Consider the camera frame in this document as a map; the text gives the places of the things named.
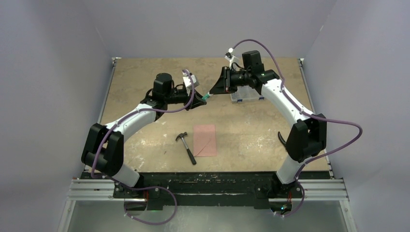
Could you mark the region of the white green glue stick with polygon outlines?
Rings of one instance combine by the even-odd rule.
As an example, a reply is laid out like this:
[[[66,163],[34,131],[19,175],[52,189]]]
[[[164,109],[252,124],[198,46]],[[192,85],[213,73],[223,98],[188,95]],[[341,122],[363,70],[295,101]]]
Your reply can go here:
[[[208,98],[210,98],[212,96],[212,94],[207,93],[206,95],[203,96],[203,100],[207,100]]]

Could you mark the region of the black handled hammer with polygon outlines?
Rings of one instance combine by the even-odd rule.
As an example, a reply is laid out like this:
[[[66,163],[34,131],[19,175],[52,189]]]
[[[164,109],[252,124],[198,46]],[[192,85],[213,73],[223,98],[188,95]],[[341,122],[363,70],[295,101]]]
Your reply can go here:
[[[191,150],[190,150],[190,148],[189,148],[187,142],[185,141],[185,137],[186,137],[187,135],[188,135],[187,132],[180,133],[180,134],[175,138],[175,141],[176,141],[176,142],[179,141],[179,140],[182,141],[182,143],[183,143],[183,145],[184,145],[184,147],[185,147],[185,150],[186,150],[186,152],[187,152],[187,154],[188,154],[188,156],[189,156],[189,158],[190,158],[190,161],[191,161],[192,165],[196,165],[197,162],[196,162],[196,160],[195,160],[195,158],[194,158],[194,156],[193,156],[193,153],[191,152]]]

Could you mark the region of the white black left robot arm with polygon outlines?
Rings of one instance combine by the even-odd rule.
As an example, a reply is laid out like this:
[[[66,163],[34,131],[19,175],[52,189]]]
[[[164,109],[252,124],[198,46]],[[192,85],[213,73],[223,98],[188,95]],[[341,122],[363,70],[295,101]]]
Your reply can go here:
[[[125,191],[133,198],[144,193],[144,177],[124,162],[124,144],[140,129],[169,114],[170,104],[182,104],[178,111],[206,104],[196,92],[199,82],[195,75],[188,70],[182,72],[183,82],[179,85],[170,74],[157,74],[153,87],[133,110],[113,122],[90,127],[81,161],[91,168],[92,178],[106,176],[116,180],[126,185]]]

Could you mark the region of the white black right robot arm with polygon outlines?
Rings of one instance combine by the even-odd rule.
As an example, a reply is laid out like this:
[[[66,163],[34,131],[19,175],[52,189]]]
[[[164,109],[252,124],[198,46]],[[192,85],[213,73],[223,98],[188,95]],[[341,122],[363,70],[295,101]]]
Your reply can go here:
[[[327,124],[323,115],[310,115],[313,112],[303,106],[292,94],[286,93],[283,80],[274,70],[267,70],[261,60],[260,52],[252,50],[242,54],[243,67],[235,69],[238,58],[230,48],[225,54],[229,66],[221,69],[221,74],[209,95],[231,94],[238,87],[248,86],[269,100],[290,125],[290,134],[285,143],[288,153],[271,184],[272,192],[279,197],[291,189],[290,183],[296,181],[299,169],[306,161],[317,156],[326,147]]]

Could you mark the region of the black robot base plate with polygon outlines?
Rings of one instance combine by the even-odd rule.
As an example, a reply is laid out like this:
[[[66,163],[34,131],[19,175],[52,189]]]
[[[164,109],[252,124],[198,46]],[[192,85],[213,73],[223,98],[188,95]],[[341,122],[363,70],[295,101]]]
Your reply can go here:
[[[282,186],[276,172],[145,172],[137,191],[113,184],[115,199],[126,199],[130,211],[164,206],[249,206],[289,211],[289,198],[302,196],[299,184]]]

